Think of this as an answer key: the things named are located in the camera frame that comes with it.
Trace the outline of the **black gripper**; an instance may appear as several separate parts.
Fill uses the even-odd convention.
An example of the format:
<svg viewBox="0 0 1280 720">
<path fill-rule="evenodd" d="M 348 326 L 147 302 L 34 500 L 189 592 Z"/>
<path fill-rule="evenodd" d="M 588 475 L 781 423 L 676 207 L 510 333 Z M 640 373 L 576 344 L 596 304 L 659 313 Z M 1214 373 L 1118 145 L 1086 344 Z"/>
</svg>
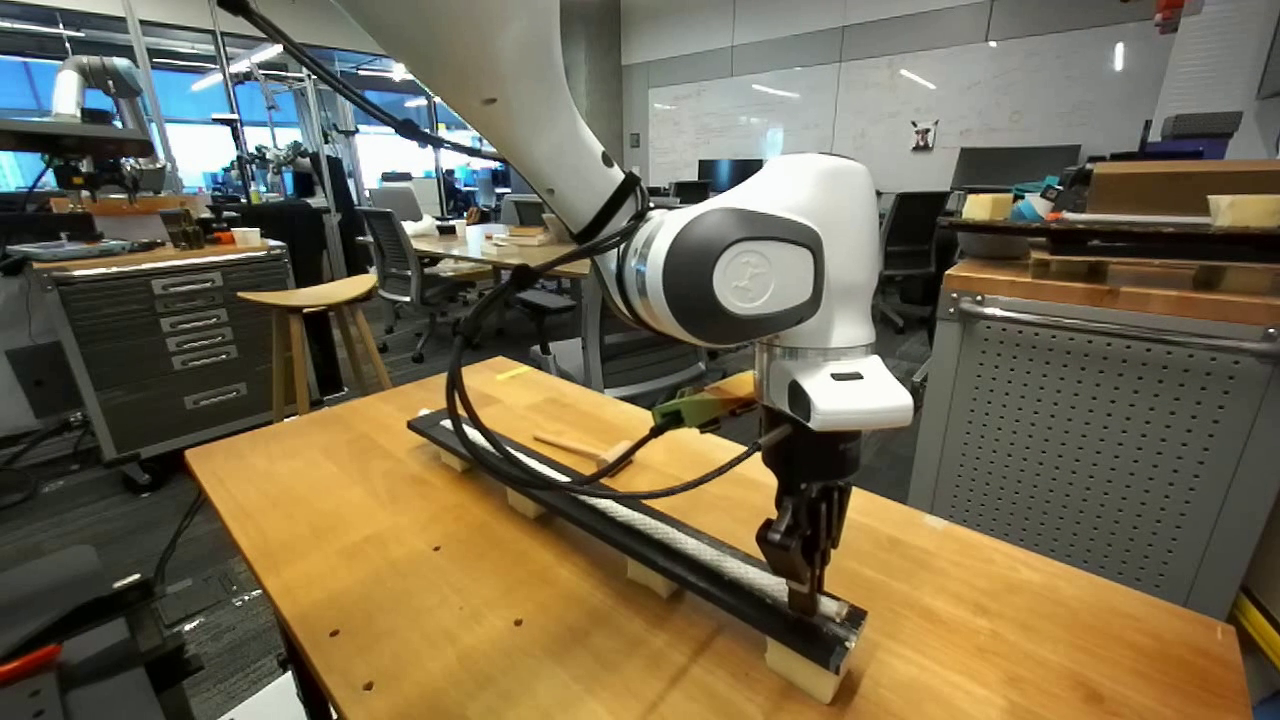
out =
<svg viewBox="0 0 1280 720">
<path fill-rule="evenodd" d="M 856 490 L 861 438 L 790 423 L 787 438 L 763 453 L 763 463 L 777 475 L 777 518 L 758 523 L 757 540 L 767 571 L 798 588 L 796 607 L 811 617 Z"/>
</svg>

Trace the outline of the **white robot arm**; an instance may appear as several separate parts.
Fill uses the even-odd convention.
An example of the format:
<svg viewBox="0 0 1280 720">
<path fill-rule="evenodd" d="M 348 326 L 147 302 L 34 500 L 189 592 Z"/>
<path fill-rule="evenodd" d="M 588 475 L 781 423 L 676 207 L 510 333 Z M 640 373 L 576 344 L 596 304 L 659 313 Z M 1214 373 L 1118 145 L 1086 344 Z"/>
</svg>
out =
<svg viewBox="0 0 1280 720">
<path fill-rule="evenodd" d="M 787 602 L 811 607 L 845 529 L 853 439 L 912 419 L 912 391 L 874 351 L 872 172 L 838 151 L 785 151 L 722 194 L 659 207 L 576 103 L 564 0 L 334 3 L 465 115 L 570 239 L 599 248 L 596 285 L 629 326 L 757 355 L 757 399 L 787 438 L 758 554 Z"/>
</svg>

